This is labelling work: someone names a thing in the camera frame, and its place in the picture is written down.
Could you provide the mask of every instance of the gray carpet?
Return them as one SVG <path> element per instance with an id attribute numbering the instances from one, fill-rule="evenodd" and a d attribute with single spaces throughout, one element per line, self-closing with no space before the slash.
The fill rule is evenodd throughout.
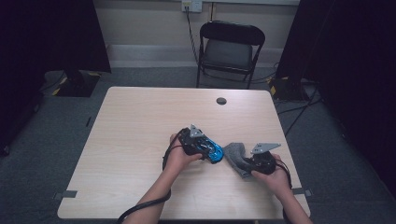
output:
<path id="1" fill-rule="evenodd" d="M 255 79 L 273 72 L 272 68 L 258 68 Z M 47 73 L 44 87 L 56 82 L 61 74 Z M 61 220 L 56 215 L 60 201 L 52 199 L 54 193 L 67 188 L 107 89 L 111 86 L 193 88 L 195 75 L 193 67 L 113 68 L 112 74 L 103 74 L 99 79 L 90 98 L 52 96 L 56 86 L 43 91 L 45 97 L 38 112 L 10 145 L 10 155 L 0 158 L 0 223 L 114 223 L 113 220 Z M 201 88 L 246 87 L 245 83 L 211 77 L 203 77 L 202 83 L 205 85 Z M 310 95 L 314 88 L 305 87 Z M 268 90 L 268 87 L 257 83 L 251 89 Z M 304 104 L 275 101 L 278 112 Z M 284 131 L 300 111 L 279 115 Z M 341 224 L 395 223 L 395 201 L 368 162 L 343 137 L 340 127 L 325 104 L 318 103 L 305 110 L 287 135 L 303 187 L 313 192 L 307 198 L 312 220 Z M 261 223 L 284 222 L 263 220 Z"/>

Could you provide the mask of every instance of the black folding chair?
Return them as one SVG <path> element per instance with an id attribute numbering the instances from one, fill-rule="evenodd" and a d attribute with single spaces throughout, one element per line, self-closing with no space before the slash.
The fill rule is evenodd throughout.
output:
<path id="1" fill-rule="evenodd" d="M 249 76 L 247 89 L 250 88 L 265 41 L 262 30 L 252 25 L 210 21 L 201 27 L 200 41 L 196 88 L 200 85 L 201 70 L 205 72 L 205 69 L 242 74 L 245 75 L 244 81 Z"/>

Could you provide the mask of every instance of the wooden table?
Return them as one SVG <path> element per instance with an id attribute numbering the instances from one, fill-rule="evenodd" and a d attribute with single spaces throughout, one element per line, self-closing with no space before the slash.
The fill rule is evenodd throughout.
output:
<path id="1" fill-rule="evenodd" d="M 217 99 L 227 100 L 225 105 Z M 118 218 L 134 206 L 162 171 L 172 133 L 195 124 L 225 147 L 280 143 L 272 152 L 301 183 L 267 91 L 113 87 L 99 111 L 67 190 L 60 218 Z M 309 213 L 306 198 L 296 195 Z M 276 197 L 254 177 L 242 179 L 226 159 L 195 161 L 177 179 L 161 219 L 282 218 Z"/>

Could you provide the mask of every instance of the person's left hand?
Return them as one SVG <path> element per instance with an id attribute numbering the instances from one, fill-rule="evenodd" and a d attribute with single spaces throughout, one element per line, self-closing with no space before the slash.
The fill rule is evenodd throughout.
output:
<path id="1" fill-rule="evenodd" d="M 177 135 L 175 133 L 172 134 L 170 142 L 172 142 L 176 136 Z M 187 155 L 184 152 L 181 143 L 178 141 L 178 137 L 171 147 L 173 147 L 173 149 L 169 154 L 165 169 L 171 170 L 172 172 L 176 172 L 178 174 L 182 172 L 190 164 L 190 162 L 197 161 L 202 157 L 202 154 L 195 154 L 192 156 Z"/>

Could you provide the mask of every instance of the forearm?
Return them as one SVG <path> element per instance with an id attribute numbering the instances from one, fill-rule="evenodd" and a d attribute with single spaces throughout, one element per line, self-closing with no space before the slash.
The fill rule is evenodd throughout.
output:
<path id="1" fill-rule="evenodd" d="M 170 170 L 163 170 L 155 183 L 151 186 L 148 192 L 140 199 L 137 204 L 149 202 L 152 200 L 164 197 L 175 182 L 178 173 Z M 133 212 L 123 223 L 137 224 L 137 223 L 157 223 L 161 212 L 163 211 L 164 203 L 158 203 L 150 207 L 146 207 Z"/>
<path id="2" fill-rule="evenodd" d="M 313 223 L 306 214 L 305 210 L 301 207 L 293 193 L 290 191 L 278 197 L 285 209 L 285 213 L 293 224 L 308 224 Z"/>

